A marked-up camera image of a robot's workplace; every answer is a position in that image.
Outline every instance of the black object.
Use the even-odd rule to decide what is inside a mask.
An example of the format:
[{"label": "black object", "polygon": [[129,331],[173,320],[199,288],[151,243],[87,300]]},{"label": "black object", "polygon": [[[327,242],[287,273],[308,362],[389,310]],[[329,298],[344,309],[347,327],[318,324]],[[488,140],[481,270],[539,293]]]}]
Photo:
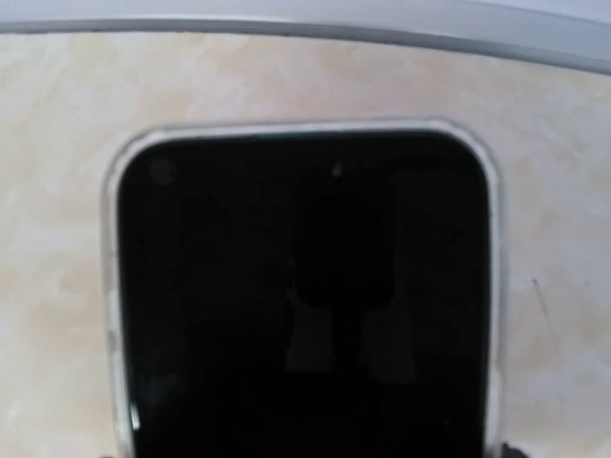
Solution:
[{"label": "black object", "polygon": [[[304,180],[310,173],[324,179]],[[329,193],[334,198],[315,197]],[[353,423],[347,430],[366,425],[370,433],[343,437],[331,428],[342,449],[366,450],[357,439],[367,439],[369,454],[382,456],[379,444],[409,450],[420,441],[443,448],[428,456],[481,456],[488,190],[463,144],[426,132],[172,141],[133,160],[117,198],[137,458],[193,449],[235,456],[230,448],[237,444],[282,437],[264,436],[265,425],[298,431],[336,418]],[[336,234],[321,231],[321,217],[340,210],[345,218]],[[308,231],[318,235],[304,238]],[[399,237],[402,252],[392,243]],[[359,240],[368,241],[353,256]],[[321,281],[321,251],[351,259],[352,274],[339,275],[330,262]],[[290,254],[300,294],[335,314],[338,369],[348,374],[341,388],[333,375],[296,379],[284,372]],[[392,297],[395,257],[404,266],[413,385],[379,384],[355,357],[357,319]],[[344,402],[335,405],[340,393]],[[297,401],[312,397],[318,402],[306,406],[317,408],[304,416]],[[282,413],[282,406],[292,407]]]}]

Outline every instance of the phone screen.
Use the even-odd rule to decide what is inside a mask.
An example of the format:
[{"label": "phone screen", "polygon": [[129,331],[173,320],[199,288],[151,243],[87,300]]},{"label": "phone screen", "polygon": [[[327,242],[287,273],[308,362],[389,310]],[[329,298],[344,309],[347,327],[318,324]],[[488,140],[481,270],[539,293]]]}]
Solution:
[{"label": "phone screen", "polygon": [[482,456],[490,210],[464,144],[172,140],[117,199],[137,458]]}]

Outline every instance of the black phone screen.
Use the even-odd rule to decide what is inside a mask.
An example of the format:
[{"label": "black phone screen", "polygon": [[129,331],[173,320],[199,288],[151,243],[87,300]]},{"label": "black phone screen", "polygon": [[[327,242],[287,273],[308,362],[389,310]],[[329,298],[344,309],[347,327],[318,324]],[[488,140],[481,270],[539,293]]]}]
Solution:
[{"label": "black phone screen", "polygon": [[117,198],[137,458],[482,456],[489,196],[465,145],[173,140]]}]

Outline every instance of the phone frame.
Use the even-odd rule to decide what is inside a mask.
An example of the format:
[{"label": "phone frame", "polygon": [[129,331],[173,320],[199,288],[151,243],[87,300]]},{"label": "phone frame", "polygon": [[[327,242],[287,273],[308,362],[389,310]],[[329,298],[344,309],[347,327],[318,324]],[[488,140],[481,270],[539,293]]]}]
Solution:
[{"label": "phone frame", "polygon": [[468,147],[474,154],[484,174],[489,201],[490,231],[490,323],[488,349],[488,386],[485,412],[485,458],[500,456],[503,408],[503,382],[505,374],[504,311],[505,311],[505,249],[502,238],[502,177],[494,157],[484,144],[467,130],[441,119],[380,119],[332,122],[273,123],[208,127],[166,127],[138,135],[125,145],[111,162],[102,191],[102,261],[104,294],[114,420],[116,429],[117,458],[136,458],[132,428],[137,427],[137,411],[130,406],[127,382],[123,321],[121,313],[121,280],[118,257],[118,189],[123,174],[140,154],[160,143],[200,139],[245,138],[261,136],[299,136],[319,133],[383,133],[388,131],[430,132],[449,136]]}]

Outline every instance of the beige marble surface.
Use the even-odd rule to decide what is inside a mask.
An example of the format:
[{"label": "beige marble surface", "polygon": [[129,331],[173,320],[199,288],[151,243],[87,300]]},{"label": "beige marble surface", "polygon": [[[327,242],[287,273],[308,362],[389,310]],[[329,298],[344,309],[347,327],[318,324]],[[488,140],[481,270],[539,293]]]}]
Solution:
[{"label": "beige marble surface", "polygon": [[537,458],[611,456],[610,78],[377,45],[81,34],[0,37],[0,457],[115,453],[98,204],[121,143],[165,123],[346,115],[443,115],[491,146],[509,203],[506,437]]}]

